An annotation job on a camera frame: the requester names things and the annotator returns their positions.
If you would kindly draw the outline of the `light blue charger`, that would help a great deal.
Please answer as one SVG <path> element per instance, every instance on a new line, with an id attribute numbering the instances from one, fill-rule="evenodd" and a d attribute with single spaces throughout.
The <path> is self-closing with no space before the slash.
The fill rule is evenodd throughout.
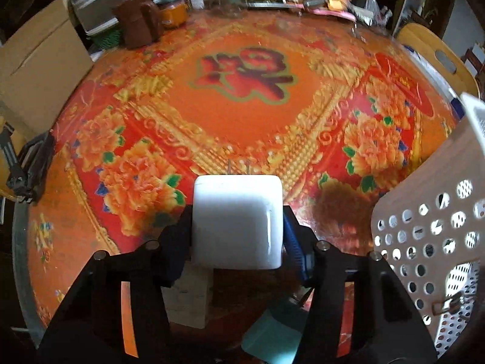
<path id="1" fill-rule="evenodd" d="M 242 338 L 242 350 L 272 364 L 292 363 L 308 311 L 292 300 L 269 307 Z"/>

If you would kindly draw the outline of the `white perforated plastic basket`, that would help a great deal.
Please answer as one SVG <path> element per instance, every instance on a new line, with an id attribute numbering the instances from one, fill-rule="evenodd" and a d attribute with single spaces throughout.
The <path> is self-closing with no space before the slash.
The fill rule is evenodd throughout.
<path id="1" fill-rule="evenodd" d="M 484 295 L 484 102 L 464 93 L 454 131 L 372 212 L 374 247 L 417 307 L 439 356 Z"/>

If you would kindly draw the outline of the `white charger block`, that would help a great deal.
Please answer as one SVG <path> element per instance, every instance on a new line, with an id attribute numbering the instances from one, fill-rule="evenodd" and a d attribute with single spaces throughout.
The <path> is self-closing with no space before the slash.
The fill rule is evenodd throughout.
<path id="1" fill-rule="evenodd" d="M 192 263 L 276 270 L 282 264 L 283 188 L 275 175 L 204 175 L 194 182 Z"/>

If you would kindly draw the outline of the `white cube charger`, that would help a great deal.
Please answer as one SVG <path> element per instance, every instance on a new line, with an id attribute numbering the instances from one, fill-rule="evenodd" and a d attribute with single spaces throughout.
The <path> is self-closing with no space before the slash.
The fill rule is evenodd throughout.
<path id="1" fill-rule="evenodd" d="M 186 262 L 173 287 L 162 287 L 169 321 L 177 325 L 204 329 L 212 298 L 213 270 Z"/>

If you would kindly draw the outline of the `black phone holder clamp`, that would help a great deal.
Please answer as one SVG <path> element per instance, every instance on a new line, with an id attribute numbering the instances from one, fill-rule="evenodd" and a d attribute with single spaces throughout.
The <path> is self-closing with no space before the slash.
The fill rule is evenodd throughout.
<path id="1" fill-rule="evenodd" d="M 16 153 L 12 137 L 14 130 L 4 126 L 1 131 L 1 151 L 7 162 L 7 188 L 15 202 L 38 202 L 44 193 L 45 180 L 53 160 L 55 139 L 50 131 L 39 134 Z"/>

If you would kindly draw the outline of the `red floral tablecloth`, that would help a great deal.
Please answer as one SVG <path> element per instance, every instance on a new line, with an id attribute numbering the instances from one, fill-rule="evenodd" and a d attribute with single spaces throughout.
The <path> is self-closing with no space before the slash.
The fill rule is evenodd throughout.
<path id="1" fill-rule="evenodd" d="M 198 13 L 155 44 L 109 51 L 52 126 L 53 160 L 26 231 L 36 317 L 45 333 L 96 251 L 158 239 L 204 175 L 275 175 L 301 225 L 367 255 L 376 202 L 456 125 L 396 41 L 332 19 Z M 206 327 L 169 321 L 176 363 L 253 362 L 243 336 L 300 289 L 296 267 L 283 242 L 276 270 L 212 270 Z M 141 362 L 127 282 L 122 334 Z"/>

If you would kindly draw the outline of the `cardboard box on table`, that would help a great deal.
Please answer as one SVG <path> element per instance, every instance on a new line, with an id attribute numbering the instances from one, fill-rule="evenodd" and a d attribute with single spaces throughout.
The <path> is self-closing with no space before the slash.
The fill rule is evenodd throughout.
<path id="1" fill-rule="evenodd" d="M 1 116 L 30 140 L 49 130 L 93 62 L 55 0 L 1 47 Z"/>

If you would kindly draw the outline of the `wooden chair right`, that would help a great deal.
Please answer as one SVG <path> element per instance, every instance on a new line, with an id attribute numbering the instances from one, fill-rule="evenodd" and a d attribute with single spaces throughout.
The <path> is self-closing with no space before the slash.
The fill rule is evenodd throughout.
<path id="1" fill-rule="evenodd" d="M 428 28 L 417 23 L 406 24 L 398 32 L 397 40 L 430 63 L 457 95 L 466 92 L 480 98 L 475 77 L 451 48 Z"/>

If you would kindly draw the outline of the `brown ceramic jar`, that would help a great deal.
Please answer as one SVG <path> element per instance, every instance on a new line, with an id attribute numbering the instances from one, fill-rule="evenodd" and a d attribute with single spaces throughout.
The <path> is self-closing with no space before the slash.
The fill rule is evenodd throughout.
<path id="1" fill-rule="evenodd" d="M 164 32 L 159 8 L 153 0 L 123 0 L 112 8 L 112 12 L 119 21 L 128 49 L 157 42 Z"/>

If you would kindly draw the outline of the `orange lidded jar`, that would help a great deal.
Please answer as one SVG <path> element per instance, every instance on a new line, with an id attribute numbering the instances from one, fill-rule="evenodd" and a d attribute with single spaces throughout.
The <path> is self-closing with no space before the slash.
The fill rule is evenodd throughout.
<path id="1" fill-rule="evenodd" d="M 188 20 L 188 8 L 184 0 L 162 0 L 159 3 L 159 18 L 165 29 L 178 28 Z"/>

